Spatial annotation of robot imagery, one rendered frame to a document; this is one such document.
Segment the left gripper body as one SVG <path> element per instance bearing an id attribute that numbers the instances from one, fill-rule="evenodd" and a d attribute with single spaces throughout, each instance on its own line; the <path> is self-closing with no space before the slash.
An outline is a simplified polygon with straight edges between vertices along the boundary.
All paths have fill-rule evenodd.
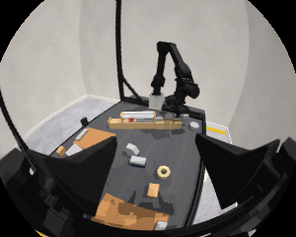
<path id="1" fill-rule="evenodd" d="M 179 115 L 189 115 L 190 113 L 190 109 L 185 106 L 185 97 L 187 97 L 187 95 L 185 93 L 180 93 L 175 91 L 175 94 L 178 95 L 178 99 L 179 99 L 179 104 L 177 106 L 177 112 Z"/>

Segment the cream roll of tape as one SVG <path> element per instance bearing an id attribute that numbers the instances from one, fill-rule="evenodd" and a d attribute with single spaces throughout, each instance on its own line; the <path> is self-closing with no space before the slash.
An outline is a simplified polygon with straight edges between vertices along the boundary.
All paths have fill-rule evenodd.
<path id="1" fill-rule="evenodd" d="M 166 172 L 166 174 L 162 174 L 161 173 L 162 171 Z M 170 169 L 168 167 L 161 166 L 161 167 L 158 168 L 158 170 L 157 170 L 157 177 L 159 179 L 165 180 L 165 179 L 167 179 L 169 177 L 169 175 L 170 175 Z"/>

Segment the small brown wooden block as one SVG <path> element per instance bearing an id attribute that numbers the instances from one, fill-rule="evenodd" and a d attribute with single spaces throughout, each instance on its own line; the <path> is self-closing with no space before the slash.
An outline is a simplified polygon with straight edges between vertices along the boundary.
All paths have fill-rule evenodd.
<path id="1" fill-rule="evenodd" d="M 159 185 L 158 184 L 151 184 L 149 186 L 149 191 L 148 191 L 148 198 L 156 198 L 157 194 L 158 194 L 158 189 L 159 189 Z"/>
<path id="2" fill-rule="evenodd" d="M 57 149 L 57 154 L 59 155 L 59 156 L 63 156 L 64 155 L 64 153 L 66 152 L 66 150 L 65 150 L 65 148 L 63 147 L 63 146 L 60 146 L 58 149 Z"/>

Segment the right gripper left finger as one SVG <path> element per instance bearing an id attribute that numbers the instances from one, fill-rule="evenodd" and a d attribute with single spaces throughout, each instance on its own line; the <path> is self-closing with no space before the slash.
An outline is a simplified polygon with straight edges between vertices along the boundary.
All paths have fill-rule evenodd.
<path id="1" fill-rule="evenodd" d="M 85 214 L 95 217 L 116 148 L 116 137 L 111 136 L 65 158 L 32 149 L 27 154 L 36 170 L 55 181 Z"/>

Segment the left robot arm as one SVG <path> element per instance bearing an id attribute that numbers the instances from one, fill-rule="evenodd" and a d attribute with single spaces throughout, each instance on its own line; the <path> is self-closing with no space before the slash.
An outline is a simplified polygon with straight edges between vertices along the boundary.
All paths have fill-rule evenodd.
<path id="1" fill-rule="evenodd" d="M 160 47 L 160 48 L 159 48 Z M 199 96 L 198 84 L 194 84 L 191 71 L 189 67 L 184 63 L 178 49 L 177 45 L 172 42 L 159 41 L 157 42 L 157 51 L 159 53 L 157 73 L 151 82 L 151 87 L 153 87 L 153 95 L 161 96 L 161 87 L 164 87 L 166 78 L 164 77 L 164 68 L 166 62 L 166 55 L 170 52 L 170 55 L 175 63 L 175 73 L 177 78 L 176 91 L 180 93 L 185 93 L 193 99 Z M 165 79 L 163 79 L 165 78 Z M 182 82 L 182 83 L 181 83 Z M 190 82 L 190 83 L 189 83 Z M 163 85 L 163 86 L 162 86 Z M 165 97 L 167 106 L 179 104 L 178 95 L 170 95 Z M 169 104 L 171 102 L 171 104 Z"/>

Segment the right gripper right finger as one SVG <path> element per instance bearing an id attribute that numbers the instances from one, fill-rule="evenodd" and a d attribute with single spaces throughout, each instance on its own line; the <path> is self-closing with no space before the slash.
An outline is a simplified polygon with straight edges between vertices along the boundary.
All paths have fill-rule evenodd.
<path id="1" fill-rule="evenodd" d="M 250 183 L 263 161 L 277 151 L 279 143 L 280 139 L 275 139 L 248 150 L 202 133 L 196 134 L 195 144 L 221 210 L 236 202 L 236 197 Z"/>

